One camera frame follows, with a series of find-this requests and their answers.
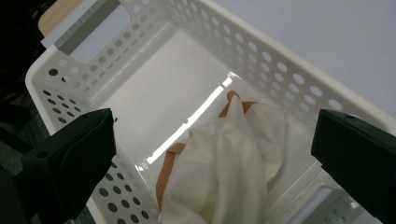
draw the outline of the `white plastic basket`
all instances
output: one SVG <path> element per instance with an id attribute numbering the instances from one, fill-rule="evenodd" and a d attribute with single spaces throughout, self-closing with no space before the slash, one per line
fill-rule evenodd
<path id="1" fill-rule="evenodd" d="M 118 154 L 88 202 L 97 223 L 157 222 L 154 192 L 163 152 L 190 127 L 215 118 L 228 90 L 292 114 L 284 165 L 269 183 L 262 211 L 265 223 L 288 222 L 320 188 L 336 186 L 310 155 L 322 107 L 396 134 L 392 117 L 213 2 L 120 4 L 129 21 L 109 42 L 94 46 L 99 53 L 93 59 L 81 63 L 59 50 L 85 22 L 80 20 L 26 78 L 51 134 L 98 108 L 110 107 L 118 118 Z"/>

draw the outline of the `white surface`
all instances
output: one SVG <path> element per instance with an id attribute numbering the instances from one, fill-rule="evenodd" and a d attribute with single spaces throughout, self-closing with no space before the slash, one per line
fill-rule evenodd
<path id="1" fill-rule="evenodd" d="M 216 0 L 396 118 L 396 2 Z"/>

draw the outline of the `white cloth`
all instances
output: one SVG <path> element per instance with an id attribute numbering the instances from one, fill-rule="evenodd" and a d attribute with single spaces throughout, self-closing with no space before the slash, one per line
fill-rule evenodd
<path id="1" fill-rule="evenodd" d="M 287 113 L 238 96 L 225 118 L 190 131 L 163 193 L 162 224 L 259 223 L 283 161 Z"/>

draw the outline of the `black object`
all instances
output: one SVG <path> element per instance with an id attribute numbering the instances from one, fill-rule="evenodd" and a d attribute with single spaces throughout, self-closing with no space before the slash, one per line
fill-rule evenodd
<path id="1" fill-rule="evenodd" d="M 353 116 L 320 110 L 311 153 L 383 223 L 396 223 L 396 137 Z"/>
<path id="2" fill-rule="evenodd" d="M 5 204 L 20 202 L 15 206 L 23 206 L 21 220 L 29 220 L 35 213 L 43 224 L 76 219 L 115 154 L 111 110 L 82 115 L 26 153 L 21 159 L 23 171 L 13 182 L 8 175 L 0 173 L 6 180 L 0 182 L 0 189 L 4 188 L 3 184 L 10 188 L 17 186 L 19 193 L 15 197 L 11 195 L 14 199 L 8 198 Z M 11 219 L 1 223 L 25 222 Z"/>

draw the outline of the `circular hole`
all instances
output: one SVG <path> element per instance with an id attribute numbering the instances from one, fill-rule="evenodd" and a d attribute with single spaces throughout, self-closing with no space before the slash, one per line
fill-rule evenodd
<path id="1" fill-rule="evenodd" d="M 48 152 L 39 152 L 39 153 L 37 153 L 35 156 L 37 157 L 37 158 L 45 158 L 45 157 L 47 157 L 49 155 L 49 153 Z"/>
<path id="2" fill-rule="evenodd" d="M 316 96 L 321 96 L 323 94 L 322 90 L 316 86 L 312 86 L 311 88 L 309 88 L 309 90 L 311 90 L 312 94 Z"/>
<path id="3" fill-rule="evenodd" d="M 294 80 L 299 84 L 304 84 L 304 78 L 298 74 L 293 74 Z"/>
<path id="4" fill-rule="evenodd" d="M 283 82 L 285 80 L 285 78 L 283 78 L 283 76 L 280 75 L 279 73 L 275 73 L 275 78 L 280 82 Z"/>
<path id="5" fill-rule="evenodd" d="M 311 105 L 314 105 L 316 103 L 315 99 L 310 95 L 306 95 L 304 98 Z"/>
<path id="6" fill-rule="evenodd" d="M 118 177 L 119 177 L 119 179 L 121 179 L 121 180 L 122 180 L 122 179 L 124 179 L 124 178 L 123 178 L 123 175 L 122 175 L 122 174 L 120 174 L 120 173 L 117 173 L 117 176 L 118 176 Z"/>
<path id="7" fill-rule="evenodd" d="M 58 64 L 59 64 L 59 66 L 62 66 L 62 67 L 67 66 L 67 60 L 61 59 L 61 60 L 59 60 Z"/>
<path id="8" fill-rule="evenodd" d="M 49 70 L 49 75 L 53 76 L 53 77 L 58 75 L 58 70 L 56 70 L 55 68 L 50 69 Z"/>
<path id="9" fill-rule="evenodd" d="M 276 91 L 280 91 L 281 90 L 281 87 L 280 87 L 280 85 L 277 82 L 273 82 L 273 87 L 274 87 L 274 89 Z"/>
<path id="10" fill-rule="evenodd" d="M 212 21 L 213 21 L 213 24 L 215 24 L 215 26 L 219 26 L 218 18 L 212 17 Z"/>
<path id="11" fill-rule="evenodd" d="M 225 33 L 227 33 L 227 35 L 229 35 L 231 33 L 231 29 L 230 29 L 230 27 L 228 25 L 224 24 L 223 25 L 223 29 L 224 29 Z"/>
<path id="12" fill-rule="evenodd" d="M 270 90 L 270 93 L 271 93 L 271 95 L 272 95 L 274 98 L 277 98 L 277 92 L 276 92 L 276 91 Z"/>
<path id="13" fill-rule="evenodd" d="M 329 100 L 329 105 L 335 109 L 335 110 L 341 110 L 343 108 L 343 106 L 341 105 L 340 102 L 336 101 L 336 100 Z"/>
<path id="14" fill-rule="evenodd" d="M 288 67 L 285 64 L 283 64 L 283 63 L 277 63 L 277 67 L 283 73 L 288 72 Z"/>
<path id="15" fill-rule="evenodd" d="M 265 90 L 265 83 L 263 81 L 259 81 L 259 86 Z"/>
<path id="16" fill-rule="evenodd" d="M 268 81 L 268 76 L 265 75 L 264 73 L 260 73 L 260 78 L 264 81 Z"/>
<path id="17" fill-rule="evenodd" d="M 105 57 L 100 57 L 98 62 L 99 63 L 105 63 L 106 62 L 106 58 Z"/>
<path id="18" fill-rule="evenodd" d="M 137 218 L 137 216 L 135 216 L 134 214 L 131 214 L 131 220 L 133 223 L 139 223 L 139 218 Z"/>
<path id="19" fill-rule="evenodd" d="M 239 45 L 236 46 L 236 51 L 238 51 L 238 53 L 240 53 L 240 54 L 244 53 L 244 49 L 242 49 L 242 47 Z"/>
<path id="20" fill-rule="evenodd" d="M 205 18 L 205 19 L 207 19 L 207 13 L 202 9 L 201 10 L 201 14 L 202 14 L 202 16 Z"/>
<path id="21" fill-rule="evenodd" d="M 111 174 L 105 174 L 105 178 L 106 178 L 107 180 L 110 180 L 110 181 L 113 180 L 113 176 L 112 176 Z"/>
<path id="22" fill-rule="evenodd" d="M 132 25 L 132 29 L 134 31 L 136 31 L 137 29 L 139 29 L 139 24 L 135 23 L 134 25 Z"/>
<path id="23" fill-rule="evenodd" d="M 309 111 L 309 106 L 304 103 L 300 103 L 300 108 L 305 112 Z"/>
<path id="24" fill-rule="evenodd" d="M 254 52 L 257 51 L 257 46 L 252 42 L 248 42 L 248 47 Z"/>
<path id="25" fill-rule="evenodd" d="M 263 52 L 263 53 L 262 53 L 262 57 L 263 57 L 264 60 L 267 61 L 267 62 L 271 62 L 271 61 L 272 61 L 271 54 L 268 53 L 268 52 Z"/>
<path id="26" fill-rule="evenodd" d="M 149 214 L 146 211 L 142 211 L 142 217 L 145 219 L 149 219 Z"/>
<path id="27" fill-rule="evenodd" d="M 106 189 L 100 188 L 99 189 L 99 193 L 100 195 L 102 195 L 103 197 L 107 197 L 108 196 L 108 192 Z"/>
<path id="28" fill-rule="evenodd" d="M 122 206 L 124 206 L 125 208 L 129 208 L 131 205 L 129 205 L 129 203 L 125 200 L 121 201 Z"/>
<path id="29" fill-rule="evenodd" d="M 43 91 L 44 94 L 51 96 L 51 94 L 48 91 Z"/>
<path id="30" fill-rule="evenodd" d="M 57 113 L 57 114 L 61 114 L 62 112 L 59 110 L 59 109 L 57 109 L 57 108 L 52 108 L 52 110 L 53 110 L 53 112 L 55 112 L 55 113 Z"/>
<path id="31" fill-rule="evenodd" d="M 121 45 L 122 45 L 122 41 L 117 40 L 117 41 L 116 41 L 116 47 L 121 47 Z"/>
<path id="32" fill-rule="evenodd" d="M 143 16 L 140 18 L 140 20 L 141 20 L 142 22 L 145 22 L 145 21 L 148 20 L 148 16 L 143 15 Z"/>
<path id="33" fill-rule="evenodd" d="M 72 68 L 70 68 L 70 72 L 71 72 L 72 74 L 77 74 L 78 71 L 79 71 L 79 69 L 78 69 L 77 67 L 72 67 Z"/>
<path id="34" fill-rule="evenodd" d="M 81 78 L 83 80 L 87 80 L 89 77 L 90 77 L 90 75 L 88 75 L 88 74 L 84 74 L 84 75 L 81 76 Z"/>
<path id="35" fill-rule="evenodd" d="M 114 49 L 107 50 L 107 55 L 113 55 L 113 54 L 114 54 Z"/>
<path id="36" fill-rule="evenodd" d="M 129 185 L 125 185 L 124 187 L 125 187 L 126 191 L 132 192 L 132 189 L 131 189 L 131 187 Z"/>
<path id="37" fill-rule="evenodd" d="M 133 201 L 135 204 L 140 205 L 140 201 L 136 197 L 133 198 Z"/>
<path id="38" fill-rule="evenodd" d="M 58 120 L 59 120 L 61 123 L 67 123 L 67 121 L 66 121 L 65 119 L 63 119 L 63 118 L 58 118 Z"/>
<path id="39" fill-rule="evenodd" d="M 262 71 L 268 73 L 270 72 L 270 67 L 266 63 L 262 63 Z"/>
<path id="40" fill-rule="evenodd" d="M 51 99 L 49 99 L 49 103 L 52 104 L 52 105 L 56 105 L 55 101 L 53 101 Z"/>
<path id="41" fill-rule="evenodd" d="M 249 61 L 250 61 L 251 63 L 255 63 L 255 62 L 256 62 L 256 57 L 254 57 L 253 54 L 249 54 L 247 57 L 248 57 L 248 59 L 249 59 Z"/>
<path id="42" fill-rule="evenodd" d="M 250 72 L 256 72 L 256 67 L 253 64 L 251 64 L 251 63 L 247 65 L 247 69 Z"/>
<path id="43" fill-rule="evenodd" d="M 107 205 L 107 208 L 108 208 L 108 210 L 110 210 L 110 212 L 113 212 L 113 213 L 117 212 L 117 210 L 118 210 L 117 206 L 114 203 L 109 203 Z"/>
<path id="44" fill-rule="evenodd" d="M 286 98 L 288 98 L 290 101 L 294 101 L 295 97 L 293 94 L 291 94 L 291 92 L 287 91 L 285 93 L 285 95 L 286 95 Z"/>
<path id="45" fill-rule="evenodd" d="M 247 73 L 247 77 L 248 77 L 250 80 L 252 80 L 252 81 L 255 79 L 254 75 L 251 74 L 251 73 Z"/>
<path id="46" fill-rule="evenodd" d="M 298 87 L 296 85 L 292 84 L 292 83 L 289 84 L 289 88 L 290 88 L 291 91 L 296 92 L 296 93 L 300 91 L 298 89 Z"/>
<path id="47" fill-rule="evenodd" d="M 119 187 L 114 186 L 114 187 L 113 187 L 113 190 L 114 190 L 114 192 L 115 192 L 116 194 L 121 194 L 121 190 L 119 189 Z"/>
<path id="48" fill-rule="evenodd" d="M 69 82 L 70 81 L 70 77 L 68 77 L 68 76 L 62 77 L 61 81 L 62 82 Z"/>
<path id="49" fill-rule="evenodd" d="M 236 33 L 235 37 L 239 41 L 239 43 L 243 43 L 244 42 L 244 37 L 242 37 L 239 33 Z"/>
<path id="50" fill-rule="evenodd" d="M 117 224 L 126 224 L 126 221 L 124 220 L 124 219 L 122 219 L 122 218 L 119 218 L 118 220 L 117 220 Z"/>

